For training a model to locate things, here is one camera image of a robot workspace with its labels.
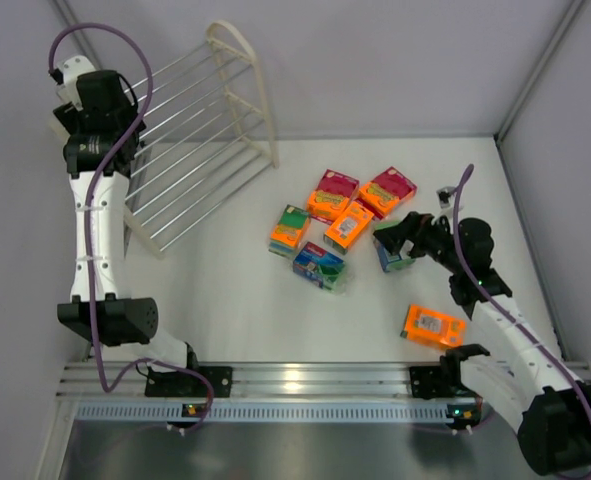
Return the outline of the blue Vileda sponge pack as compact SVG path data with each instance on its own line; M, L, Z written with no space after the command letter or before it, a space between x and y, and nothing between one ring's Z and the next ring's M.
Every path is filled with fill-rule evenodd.
M332 293L342 293L350 275L343 259L310 241L294 257L292 270L317 288Z
M400 222L401 222L400 219L380 221L374 227L373 233L376 233L379 230L397 225ZM415 260L410 258L404 250L402 250L397 255L390 254L376 237L373 237L373 244L375 246L375 250L378 255L378 259L379 259L381 268L385 273L391 273L393 271L401 271L403 269L410 267L415 262Z

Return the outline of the orange box barcode side up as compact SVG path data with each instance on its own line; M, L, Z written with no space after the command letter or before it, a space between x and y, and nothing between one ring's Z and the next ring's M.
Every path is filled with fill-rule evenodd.
M374 214L357 201L352 201L328 227L323 241L335 251L346 254L373 220Z

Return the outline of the orange green Sponge Daddy box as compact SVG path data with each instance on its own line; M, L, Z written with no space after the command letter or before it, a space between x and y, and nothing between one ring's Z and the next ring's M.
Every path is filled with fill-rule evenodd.
M306 210L287 204L271 232L268 250L284 258L293 258L310 222L310 214Z

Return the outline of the orange box near right arm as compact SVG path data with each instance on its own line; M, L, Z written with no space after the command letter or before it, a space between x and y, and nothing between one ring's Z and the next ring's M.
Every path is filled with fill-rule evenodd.
M427 347L446 350L464 344L466 326L466 322L459 318L410 305L401 337Z

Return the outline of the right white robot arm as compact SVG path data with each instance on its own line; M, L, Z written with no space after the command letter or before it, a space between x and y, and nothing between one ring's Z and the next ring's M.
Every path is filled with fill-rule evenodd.
M373 233L390 254L430 257L450 272L451 296L484 333L484 344L447 349L442 392L469 390L486 400L516 434L539 475L586 468L591 479L591 384L543 344L492 266L490 226L465 218L409 213Z

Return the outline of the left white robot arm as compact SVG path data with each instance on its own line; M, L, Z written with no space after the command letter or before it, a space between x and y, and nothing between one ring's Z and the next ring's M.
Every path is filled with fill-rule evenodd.
M76 216L75 276L69 300L57 306L58 321L96 354L132 346L136 365L147 367L147 395L201 394L194 350L164 331L155 300L133 297L127 283L124 213L145 128L137 95L121 73L99 70L84 56L59 63L52 75Z

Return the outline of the orange pink Scrub Mommy box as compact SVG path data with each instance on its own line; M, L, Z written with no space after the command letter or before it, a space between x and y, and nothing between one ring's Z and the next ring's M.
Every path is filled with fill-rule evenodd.
M315 219L332 224L355 198L359 181L327 169L306 201L306 211Z

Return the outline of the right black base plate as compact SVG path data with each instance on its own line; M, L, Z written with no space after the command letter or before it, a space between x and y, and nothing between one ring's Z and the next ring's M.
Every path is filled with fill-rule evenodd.
M409 377L414 398L453 398L457 394L450 373L440 366L412 366L409 368Z

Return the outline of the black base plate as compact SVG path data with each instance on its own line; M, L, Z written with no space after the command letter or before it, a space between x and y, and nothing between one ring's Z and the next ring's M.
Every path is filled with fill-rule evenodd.
M197 372L213 387L215 398L229 398L233 383L230 366L201 366ZM149 398L205 397L206 384L191 375L177 371L156 372L149 369L144 395Z
M457 394L450 373L440 366L412 366L409 368L409 377L414 398L453 398Z

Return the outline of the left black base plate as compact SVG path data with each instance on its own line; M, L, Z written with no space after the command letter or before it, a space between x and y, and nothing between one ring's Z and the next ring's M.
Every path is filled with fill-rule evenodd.
M233 383L230 366L201 366L197 372L213 387L215 398L229 398ZM156 372L149 369L144 395L149 398L205 397L206 384L191 375L177 371Z

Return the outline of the aluminium mounting rail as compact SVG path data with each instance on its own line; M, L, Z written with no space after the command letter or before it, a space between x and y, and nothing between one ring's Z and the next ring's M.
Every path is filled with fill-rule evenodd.
M471 422L490 404L469 390L453 398L411 395L409 368L436 363L237 363L229 398L149 398L146 369L127 372L111 393L92 362L64 368L56 397L73 404L79 420L276 423Z

